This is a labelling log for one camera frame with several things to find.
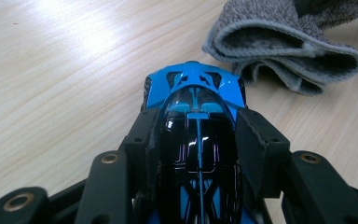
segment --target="towel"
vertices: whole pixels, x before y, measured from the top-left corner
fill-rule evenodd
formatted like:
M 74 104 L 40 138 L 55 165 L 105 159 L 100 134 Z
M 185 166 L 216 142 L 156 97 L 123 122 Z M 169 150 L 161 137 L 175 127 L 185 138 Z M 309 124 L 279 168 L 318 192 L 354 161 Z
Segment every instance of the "towel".
M 307 2 L 228 0 L 202 49 L 230 63 L 245 85 L 254 84 L 260 67 L 267 66 L 291 91 L 321 94 L 327 83 L 358 73 L 358 50 L 331 43 L 323 32 L 357 19 L 358 0 L 320 1 L 329 3 L 324 7 L 301 1 Z

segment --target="towel fold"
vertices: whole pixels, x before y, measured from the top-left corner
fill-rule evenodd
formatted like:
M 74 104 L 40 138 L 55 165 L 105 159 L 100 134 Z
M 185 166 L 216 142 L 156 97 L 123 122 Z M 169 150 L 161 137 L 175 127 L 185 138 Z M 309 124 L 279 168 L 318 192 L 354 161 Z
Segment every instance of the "towel fold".
M 294 0 L 228 0 L 202 49 L 231 63 L 246 85 L 267 66 L 290 90 L 320 94 L 326 83 L 358 73 L 358 50 L 330 43 L 323 33 L 356 18 L 358 0 L 338 0 L 301 17 Z

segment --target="wooden table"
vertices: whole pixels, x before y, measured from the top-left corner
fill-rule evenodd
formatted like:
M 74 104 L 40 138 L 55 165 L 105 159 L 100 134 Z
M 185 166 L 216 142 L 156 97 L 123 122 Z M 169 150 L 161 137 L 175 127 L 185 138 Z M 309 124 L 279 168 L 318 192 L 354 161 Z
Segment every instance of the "wooden table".
M 227 68 L 200 49 L 224 1 L 0 1 L 0 197 L 84 179 L 138 115 L 145 77 L 169 64 Z M 326 32 L 358 49 L 358 20 Z M 303 96 L 266 74 L 248 106 L 358 188 L 358 75 Z M 268 200 L 276 223 L 279 200 Z

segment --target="cloth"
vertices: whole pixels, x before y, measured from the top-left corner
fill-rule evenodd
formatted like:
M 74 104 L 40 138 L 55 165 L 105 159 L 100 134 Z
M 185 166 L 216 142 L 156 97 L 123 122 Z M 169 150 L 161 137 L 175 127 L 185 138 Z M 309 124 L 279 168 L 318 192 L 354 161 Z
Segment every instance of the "cloth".
M 202 49 L 231 63 L 245 85 L 267 66 L 291 91 L 316 95 L 326 83 L 358 73 L 358 50 L 330 43 L 323 33 L 356 18 L 358 0 L 338 0 L 300 17 L 294 0 L 228 0 Z

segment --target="tabletop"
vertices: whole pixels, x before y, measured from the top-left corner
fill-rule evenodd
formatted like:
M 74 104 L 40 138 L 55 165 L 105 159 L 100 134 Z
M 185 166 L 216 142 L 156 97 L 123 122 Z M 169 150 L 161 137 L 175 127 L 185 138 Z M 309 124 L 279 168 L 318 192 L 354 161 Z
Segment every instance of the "tabletop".
M 145 77 L 199 61 L 225 1 L 0 1 L 0 197 L 39 186 L 48 195 L 87 177 L 137 117 Z M 358 20 L 325 31 L 358 49 Z M 317 96 L 266 71 L 247 104 L 291 142 L 326 157 L 358 188 L 358 75 Z M 283 223 L 279 200 L 268 200 Z

